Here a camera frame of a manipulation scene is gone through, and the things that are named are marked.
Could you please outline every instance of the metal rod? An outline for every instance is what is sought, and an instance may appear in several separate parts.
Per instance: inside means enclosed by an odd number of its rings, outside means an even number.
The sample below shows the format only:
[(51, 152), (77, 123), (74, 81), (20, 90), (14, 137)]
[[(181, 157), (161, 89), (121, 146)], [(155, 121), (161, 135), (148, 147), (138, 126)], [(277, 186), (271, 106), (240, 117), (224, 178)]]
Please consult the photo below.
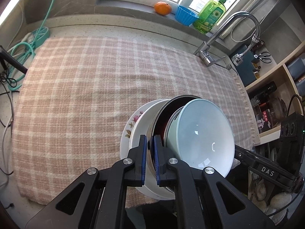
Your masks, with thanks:
[(240, 11), (240, 12), (236, 12), (233, 15), (231, 15), (231, 17), (229, 19), (227, 19), (227, 21), (225, 23), (223, 23), (219, 29), (216, 31), (216, 33), (214, 33), (211, 38), (207, 41), (207, 42), (203, 42), (200, 47), (198, 47), (198, 49), (193, 53), (193, 55), (196, 55), (204, 45), (207, 45), (208, 47), (210, 47), (213, 42), (230, 26), (232, 25), (232, 23), (237, 20), (238, 18), (249, 18), (251, 19), (256, 27), (256, 31), (255, 31), (255, 36), (256, 38), (259, 38), (260, 36), (260, 23), (258, 22), (258, 20), (255, 18), (255, 16), (253, 16), (252, 14), (245, 12), (245, 11)]

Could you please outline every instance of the green bottle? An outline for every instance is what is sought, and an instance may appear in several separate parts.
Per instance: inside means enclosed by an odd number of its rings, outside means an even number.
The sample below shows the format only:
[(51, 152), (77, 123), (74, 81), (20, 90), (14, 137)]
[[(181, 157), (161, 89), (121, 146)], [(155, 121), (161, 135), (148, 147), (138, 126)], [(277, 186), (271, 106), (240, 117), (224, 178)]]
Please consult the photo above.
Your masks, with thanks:
[(198, 14), (199, 18), (193, 23), (193, 26), (202, 33), (209, 32), (226, 11), (226, 1), (208, 1)]

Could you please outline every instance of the blue plastic bowl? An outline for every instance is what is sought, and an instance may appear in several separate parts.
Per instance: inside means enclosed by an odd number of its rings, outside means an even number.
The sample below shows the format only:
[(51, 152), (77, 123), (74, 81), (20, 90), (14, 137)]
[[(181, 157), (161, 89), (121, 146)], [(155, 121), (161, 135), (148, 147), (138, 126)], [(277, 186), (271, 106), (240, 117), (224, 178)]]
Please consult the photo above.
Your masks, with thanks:
[(188, 8), (178, 6), (175, 19), (185, 26), (191, 25), (199, 17)]

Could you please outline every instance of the pink flower pattern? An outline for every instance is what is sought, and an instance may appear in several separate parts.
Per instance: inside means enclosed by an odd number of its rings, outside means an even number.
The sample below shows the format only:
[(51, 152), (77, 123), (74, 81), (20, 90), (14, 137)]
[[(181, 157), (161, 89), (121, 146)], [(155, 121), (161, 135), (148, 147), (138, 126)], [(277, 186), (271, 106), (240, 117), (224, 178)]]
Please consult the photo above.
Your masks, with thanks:
[(143, 111), (140, 111), (140, 114), (139, 115), (135, 115), (132, 119), (132, 121), (129, 123), (129, 126), (130, 126), (130, 130), (126, 130), (127, 134), (125, 135), (125, 137), (129, 138), (130, 139), (130, 136), (132, 134), (132, 129), (133, 127), (135, 126), (135, 123), (138, 121), (138, 119), (141, 117), (141, 115), (143, 114), (144, 112)]

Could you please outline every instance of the chrome faucet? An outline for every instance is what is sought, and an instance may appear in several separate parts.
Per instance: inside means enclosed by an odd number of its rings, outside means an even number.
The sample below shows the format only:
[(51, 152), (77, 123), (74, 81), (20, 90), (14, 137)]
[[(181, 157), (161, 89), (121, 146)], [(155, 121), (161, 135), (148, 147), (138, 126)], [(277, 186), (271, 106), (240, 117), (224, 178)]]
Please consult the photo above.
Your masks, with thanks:
[(211, 66), (215, 63), (217, 63), (219, 60), (225, 58), (221, 57), (220, 59), (214, 60), (209, 53), (207, 52), (211, 45), (213, 44), (213, 42), (230, 26), (232, 25), (232, 23), (237, 20), (238, 18), (249, 18), (251, 19), (254, 24), (255, 24), (255, 34), (252, 37), (252, 41), (251, 44), (249, 45), (249, 47), (241, 54), (236, 54), (235, 56), (232, 57), (232, 62), (235, 65), (239, 65), (242, 63), (242, 59), (243, 56), (245, 55), (246, 52), (248, 52), (249, 50), (251, 50), (251, 48), (258, 42), (260, 41), (260, 23), (258, 22), (258, 20), (250, 13), (248, 12), (244, 12), (244, 11), (240, 11), (240, 12), (236, 12), (233, 15), (231, 15), (231, 17), (229, 19), (227, 19), (227, 21), (222, 24), (219, 29), (216, 31), (216, 33), (214, 33), (211, 38), (208, 40), (208, 42), (203, 42), (200, 47), (198, 47), (198, 49), (193, 53), (194, 55), (199, 53), (199, 57), (202, 59), (202, 61), (205, 63), (206, 66)]

